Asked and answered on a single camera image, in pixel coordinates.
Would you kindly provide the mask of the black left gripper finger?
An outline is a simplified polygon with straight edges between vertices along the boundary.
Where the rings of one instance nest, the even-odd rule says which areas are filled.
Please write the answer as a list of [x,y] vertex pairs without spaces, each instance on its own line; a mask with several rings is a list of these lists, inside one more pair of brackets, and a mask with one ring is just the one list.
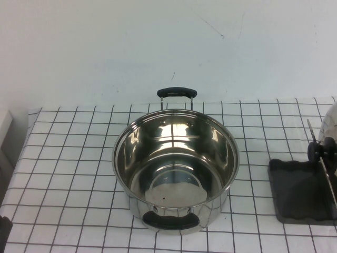
[[5,216],[0,216],[0,230],[1,233],[10,233],[12,229],[12,222]]

